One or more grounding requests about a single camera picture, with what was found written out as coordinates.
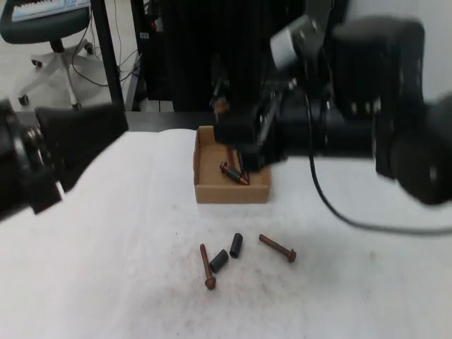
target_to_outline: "wall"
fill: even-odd
[[[423,22],[424,95],[434,99],[452,92],[452,1],[350,0],[349,20],[377,13],[415,16]]]

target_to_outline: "bolt head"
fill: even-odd
[[[209,290],[213,290],[215,288],[215,284],[216,284],[217,280],[215,279],[215,277],[210,277],[206,279],[206,287]]]
[[[297,252],[294,251],[294,249],[291,249],[290,253],[289,253],[289,262],[293,263],[295,261],[296,257],[297,257]]]

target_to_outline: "floor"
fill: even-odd
[[[5,0],[0,0],[0,13],[3,11],[4,3]],[[136,56],[136,40],[133,29],[130,1],[109,0],[106,1],[106,6],[109,24],[112,31],[114,50],[118,64],[123,63],[121,65],[121,78],[124,78],[131,71]],[[95,38],[97,39],[97,33],[93,20],[92,26]],[[83,36],[83,33],[84,32],[79,32],[75,35],[64,38],[63,44],[67,47],[78,44]],[[90,29],[88,29],[85,37],[94,43]],[[71,107],[69,94],[64,87],[64,78],[60,72],[56,72],[52,76],[52,82],[43,83],[41,86],[32,90],[28,94],[28,97],[30,98],[29,106],[21,107],[17,100],[17,95],[14,90],[16,84],[20,83],[21,79],[25,78],[31,71],[33,71],[34,66],[31,64],[30,55],[45,54],[50,51],[50,46],[47,43],[13,45],[7,44],[0,38],[0,97],[9,97],[15,111],[30,112],[37,106],[58,108]],[[97,55],[102,58],[100,55],[100,48],[98,46],[96,51]],[[78,71],[96,83],[107,84],[103,68],[85,68],[79,69]],[[83,106],[110,101],[108,87],[100,87],[90,83],[89,81],[81,78],[73,71],[73,69],[71,69],[71,78],[76,95]],[[130,77],[122,82],[124,97],[126,97],[127,90],[129,89],[129,81]],[[158,111],[159,103],[148,102],[145,100],[145,102],[141,103],[141,109]],[[160,109],[162,111],[172,111],[171,102],[161,102]]]

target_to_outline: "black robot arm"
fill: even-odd
[[[39,213],[61,200],[86,167],[128,129],[113,105],[74,112],[35,110],[38,125],[25,127],[9,101],[0,101],[0,219],[30,206]]]
[[[219,121],[217,142],[237,149],[248,171],[291,155],[372,157],[378,174],[419,201],[452,199],[452,95],[424,102],[422,24],[382,16],[341,25],[331,60],[322,38],[306,16],[278,33],[275,65],[298,65],[295,78],[249,112]],[[318,97],[309,84],[322,67],[330,77]]]

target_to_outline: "chair wheel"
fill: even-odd
[[[91,42],[87,43],[85,46],[85,51],[88,53],[88,55],[93,55],[94,54],[94,47],[93,44]]]
[[[38,67],[39,69],[42,67],[42,62],[38,60],[32,60],[31,63]]]
[[[28,99],[28,95],[24,95],[24,96],[22,96],[22,97],[19,97],[19,103],[22,105],[22,106],[28,106],[29,104],[30,104],[30,101],[29,101],[29,99]]]
[[[74,111],[78,111],[78,109],[81,108],[81,107],[82,107],[82,104],[81,104],[80,101],[77,101],[76,104],[72,105],[72,108],[73,108]]]

